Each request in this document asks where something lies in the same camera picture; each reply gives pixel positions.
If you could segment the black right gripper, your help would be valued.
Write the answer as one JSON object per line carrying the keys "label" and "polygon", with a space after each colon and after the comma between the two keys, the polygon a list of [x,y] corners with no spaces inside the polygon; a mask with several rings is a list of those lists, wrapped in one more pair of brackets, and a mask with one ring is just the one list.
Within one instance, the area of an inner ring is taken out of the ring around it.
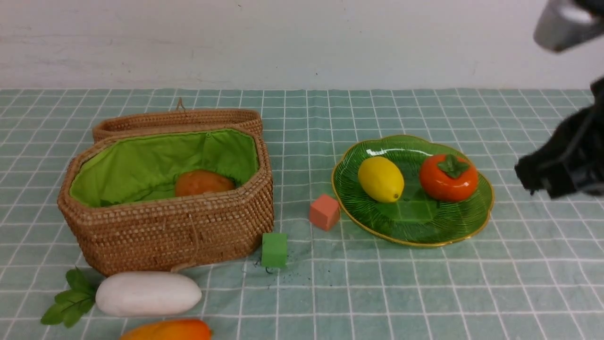
{"label": "black right gripper", "polygon": [[546,191],[552,200],[577,193],[604,193],[604,80],[591,84],[594,102],[557,125],[541,148],[520,157],[515,173],[533,195]]}

